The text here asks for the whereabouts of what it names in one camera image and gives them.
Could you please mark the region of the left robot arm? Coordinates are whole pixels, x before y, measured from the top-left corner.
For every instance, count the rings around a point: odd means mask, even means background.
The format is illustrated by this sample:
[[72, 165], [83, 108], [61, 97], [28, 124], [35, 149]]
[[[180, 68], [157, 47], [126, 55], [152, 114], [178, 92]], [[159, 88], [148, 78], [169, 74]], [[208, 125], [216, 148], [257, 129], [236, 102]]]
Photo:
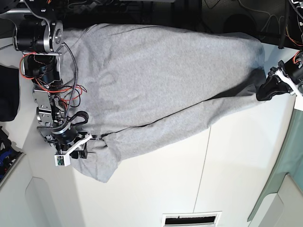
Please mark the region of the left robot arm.
[[270, 68], [265, 83], [256, 94], [259, 101], [286, 93], [303, 97], [303, 2], [286, 0], [284, 16], [277, 22], [279, 34], [274, 38], [278, 38], [278, 49], [290, 46], [297, 52], [289, 60], [280, 60], [276, 67]]

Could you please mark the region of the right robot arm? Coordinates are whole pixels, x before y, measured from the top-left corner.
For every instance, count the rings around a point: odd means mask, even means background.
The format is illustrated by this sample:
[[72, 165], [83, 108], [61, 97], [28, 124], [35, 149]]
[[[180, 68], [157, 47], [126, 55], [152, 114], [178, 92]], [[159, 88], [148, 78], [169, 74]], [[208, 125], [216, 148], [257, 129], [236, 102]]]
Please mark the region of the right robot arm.
[[38, 132], [47, 143], [56, 149], [57, 166], [68, 166], [71, 159], [87, 158], [88, 132], [79, 131], [80, 122], [88, 122], [85, 111], [69, 116], [74, 93], [84, 89], [77, 81], [64, 85], [61, 78], [63, 50], [63, 25], [56, 18], [48, 0], [3, 0], [0, 17], [10, 20], [15, 28], [12, 45], [22, 52], [19, 72], [34, 83], [33, 97], [37, 103]]

